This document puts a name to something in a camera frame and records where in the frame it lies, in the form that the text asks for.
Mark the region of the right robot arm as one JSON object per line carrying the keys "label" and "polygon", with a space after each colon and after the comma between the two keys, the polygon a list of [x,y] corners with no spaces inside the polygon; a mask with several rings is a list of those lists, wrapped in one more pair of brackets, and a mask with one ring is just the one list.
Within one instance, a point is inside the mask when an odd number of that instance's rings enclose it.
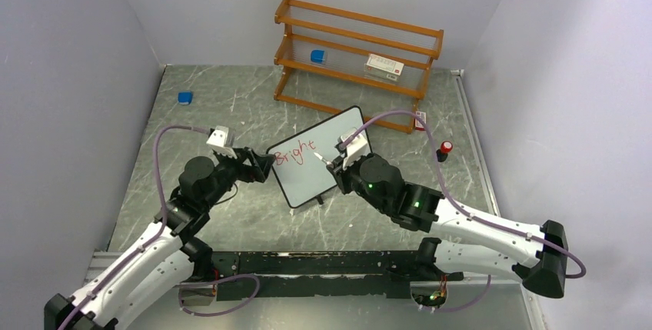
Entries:
{"label": "right robot arm", "polygon": [[422,278],[475,272],[513,279],[546,298],[564,297],[567,257],[555,250],[567,247],[562,224],[514,222],[448,200],[438,190],[406,182],[376,154],[352,165],[337,157],[326,169],[342,193],[356,194],[402,228],[434,235],[414,260]]}

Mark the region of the red whiteboard marker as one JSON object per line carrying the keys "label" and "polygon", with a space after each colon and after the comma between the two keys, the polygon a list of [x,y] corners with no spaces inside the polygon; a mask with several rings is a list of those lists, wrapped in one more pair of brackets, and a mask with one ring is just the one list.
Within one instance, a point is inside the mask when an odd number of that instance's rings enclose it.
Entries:
{"label": "red whiteboard marker", "polygon": [[327,160],[324,156],[321,154],[315,152],[315,156],[322,162],[324,163],[327,167],[333,168],[334,163],[332,161]]}

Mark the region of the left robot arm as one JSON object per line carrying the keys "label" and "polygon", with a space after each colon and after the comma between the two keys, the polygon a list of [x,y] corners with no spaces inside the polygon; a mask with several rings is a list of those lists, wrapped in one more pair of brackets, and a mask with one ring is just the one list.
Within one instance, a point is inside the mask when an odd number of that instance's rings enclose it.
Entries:
{"label": "left robot arm", "polygon": [[251,148],[235,149],[232,158],[188,161],[178,187],[138,240],[74,294],[57,294],[46,303],[44,327],[126,329],[176,285],[210,285],[219,274],[212,249],[197,233],[224,194],[238,182],[265,182],[274,161]]}

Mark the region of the whiteboard with black frame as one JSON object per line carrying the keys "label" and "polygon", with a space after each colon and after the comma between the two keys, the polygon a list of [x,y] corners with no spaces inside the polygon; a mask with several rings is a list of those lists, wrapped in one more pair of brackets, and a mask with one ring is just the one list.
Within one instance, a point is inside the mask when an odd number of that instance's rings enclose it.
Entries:
{"label": "whiteboard with black frame", "polygon": [[275,157],[272,171],[290,208],[319,199],[336,186],[325,162],[339,156],[340,137],[363,124],[361,108],[353,105],[267,148]]}

